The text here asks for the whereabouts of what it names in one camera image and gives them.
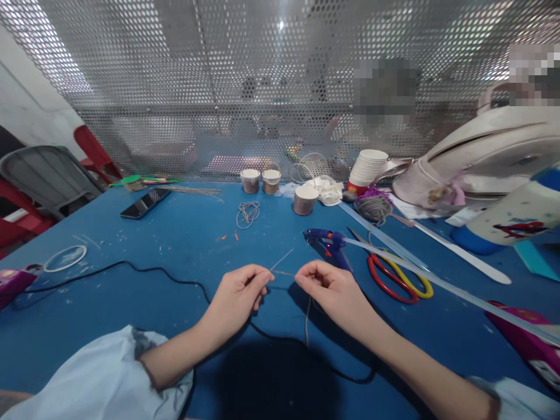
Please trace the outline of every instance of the black cable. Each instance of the black cable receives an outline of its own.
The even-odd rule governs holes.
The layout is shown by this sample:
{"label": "black cable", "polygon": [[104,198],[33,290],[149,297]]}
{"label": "black cable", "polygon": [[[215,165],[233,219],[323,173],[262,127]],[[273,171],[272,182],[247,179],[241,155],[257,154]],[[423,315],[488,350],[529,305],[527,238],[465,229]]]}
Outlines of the black cable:
{"label": "black cable", "polygon": [[[177,280],[175,277],[173,277],[171,274],[168,273],[168,271],[163,268],[163,267],[150,267],[150,268],[138,268],[136,267],[133,263],[131,263],[130,261],[127,260],[121,260],[121,261],[117,261],[113,264],[110,264],[104,268],[100,268],[98,270],[86,273],[86,274],[82,274],[79,275],[77,277],[71,278],[69,280],[66,280],[62,283],[56,284],[54,286],[49,286],[46,288],[42,288],[42,289],[35,289],[35,290],[24,290],[23,292],[18,292],[18,293],[4,293],[4,294],[0,294],[0,296],[3,295],[19,295],[19,294],[27,294],[27,293],[39,293],[39,292],[48,292],[54,289],[58,289],[62,286],[65,286],[67,284],[70,283],[74,283],[77,280],[81,280],[83,278],[86,277],[91,277],[93,275],[99,274],[103,271],[107,271],[110,268],[116,267],[117,265],[121,265],[121,264],[127,264],[129,265],[134,271],[137,272],[148,272],[148,271],[163,271],[163,273],[169,277],[169,279],[174,282],[174,283],[178,283],[178,284],[186,284],[186,285],[194,285],[194,286],[198,286],[202,289],[202,294],[204,295],[204,298],[206,299],[206,301],[208,302],[208,304],[210,305],[210,298],[208,297],[208,294],[206,293],[206,289],[204,288],[204,286],[202,285],[202,283],[199,283],[197,281],[182,281],[182,280]],[[373,368],[370,368],[370,372],[369,374],[362,379],[356,379],[353,378],[351,376],[345,375],[344,373],[340,372],[336,367],[332,366],[331,364],[329,364],[324,358],[322,358],[321,356],[319,356],[318,354],[312,352],[311,350],[309,350],[307,348],[307,346],[305,345],[305,343],[301,340],[298,340],[297,338],[293,338],[293,337],[277,337],[275,335],[269,335],[266,332],[264,332],[263,330],[261,330],[260,328],[258,328],[255,324],[253,324],[252,322],[249,323],[249,325],[251,325],[251,327],[260,335],[262,335],[264,338],[268,338],[269,340],[273,340],[273,341],[288,341],[288,342],[292,342],[292,343],[296,343],[298,344],[300,347],[302,347],[303,349],[309,351],[309,353],[311,354],[311,356],[313,356],[317,361],[319,361],[320,363],[322,363],[323,365],[325,365],[325,367],[327,369],[329,369],[331,372],[333,372],[335,375],[341,377],[342,379],[345,379],[347,381],[356,383],[356,384],[360,384],[360,385],[364,385],[364,384],[368,384],[371,383],[373,381],[373,379],[375,378],[375,371],[373,370]]]}

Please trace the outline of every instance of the light blue sleeve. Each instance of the light blue sleeve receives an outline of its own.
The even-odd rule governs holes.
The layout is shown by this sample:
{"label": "light blue sleeve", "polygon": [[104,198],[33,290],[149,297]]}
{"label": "light blue sleeve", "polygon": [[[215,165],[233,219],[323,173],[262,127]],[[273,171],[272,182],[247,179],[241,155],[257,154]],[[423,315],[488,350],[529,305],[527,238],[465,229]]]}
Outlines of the light blue sleeve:
{"label": "light blue sleeve", "polygon": [[136,357],[167,341],[130,325],[81,348],[34,397],[1,420],[176,420],[193,386],[193,371],[157,392]]}
{"label": "light blue sleeve", "polygon": [[560,403],[520,384],[504,378],[496,383],[486,382],[477,377],[469,380],[500,400],[499,420],[559,420]]}

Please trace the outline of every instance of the person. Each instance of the person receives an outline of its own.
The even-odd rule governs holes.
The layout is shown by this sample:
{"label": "person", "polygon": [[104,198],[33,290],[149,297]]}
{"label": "person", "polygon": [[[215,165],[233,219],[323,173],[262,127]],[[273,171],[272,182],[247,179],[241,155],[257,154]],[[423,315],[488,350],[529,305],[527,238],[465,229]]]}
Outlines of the person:
{"label": "person", "polygon": [[[146,344],[145,335],[129,329],[124,336],[114,336],[116,340],[94,341],[65,363],[44,390],[12,407],[2,420],[106,419],[121,418],[124,413],[135,419],[177,419],[192,385],[193,367],[228,342],[252,312],[259,310],[267,284],[273,280],[269,270],[255,264],[226,273],[200,321],[170,340],[152,335],[147,337],[152,342]],[[382,320],[350,272],[324,261],[312,261],[297,272],[295,282],[341,329],[389,365],[439,420],[560,418],[560,404],[515,381],[505,379],[501,386],[498,383],[493,387],[480,381],[475,384],[432,359]],[[113,349],[115,342],[117,352]],[[129,342],[135,342],[132,360],[123,356],[128,353]],[[97,352],[118,353],[118,367],[109,368],[106,360],[95,356]],[[78,372],[92,359],[94,369]],[[67,395],[87,386],[94,386],[97,393],[102,393],[100,387],[108,388],[110,393],[87,407],[75,395]],[[151,393],[139,398],[146,390],[138,389],[149,386]],[[92,395],[91,390],[78,392]]]}

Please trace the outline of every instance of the scissors blade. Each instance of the scissors blade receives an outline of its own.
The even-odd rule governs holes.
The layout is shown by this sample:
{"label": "scissors blade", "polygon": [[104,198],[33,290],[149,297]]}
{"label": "scissors blade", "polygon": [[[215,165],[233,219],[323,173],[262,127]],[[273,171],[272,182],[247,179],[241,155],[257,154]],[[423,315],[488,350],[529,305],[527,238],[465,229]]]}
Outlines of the scissors blade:
{"label": "scissors blade", "polygon": [[366,243],[366,244],[368,244],[368,245],[370,244],[370,243],[367,242],[364,238],[362,238],[362,237],[358,234],[358,232],[356,232],[355,230],[353,230],[351,227],[348,227],[348,226],[347,226],[346,228],[350,231],[350,233],[354,236],[354,238],[356,238],[357,240],[359,240],[359,241],[362,242],[362,243]]}

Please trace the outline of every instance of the finger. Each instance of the finger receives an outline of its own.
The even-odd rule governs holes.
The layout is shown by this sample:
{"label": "finger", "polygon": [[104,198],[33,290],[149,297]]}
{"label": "finger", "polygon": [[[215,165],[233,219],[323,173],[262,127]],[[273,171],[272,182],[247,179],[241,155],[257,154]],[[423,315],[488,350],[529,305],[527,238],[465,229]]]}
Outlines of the finger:
{"label": "finger", "polygon": [[265,269],[265,271],[257,274],[253,280],[245,287],[250,298],[255,300],[258,295],[262,293],[262,290],[267,285],[267,283],[272,279],[272,273]]}
{"label": "finger", "polygon": [[264,268],[262,265],[249,264],[238,268],[236,271],[243,276],[243,282],[246,284],[250,279],[262,272],[268,271],[268,269]]}
{"label": "finger", "polygon": [[310,277],[305,277],[299,274],[295,276],[296,283],[313,299],[321,303],[324,297],[329,292],[328,289],[315,283]]}
{"label": "finger", "polygon": [[258,310],[258,307],[259,307],[262,299],[263,299],[263,297],[261,295],[259,295],[257,300],[255,300],[255,304],[253,305],[253,310],[255,310],[255,311]]}
{"label": "finger", "polygon": [[308,262],[300,268],[296,275],[302,275],[304,277],[322,277],[323,285],[328,287],[333,281],[333,276],[337,274],[339,270],[339,268],[336,268],[328,262],[315,260]]}

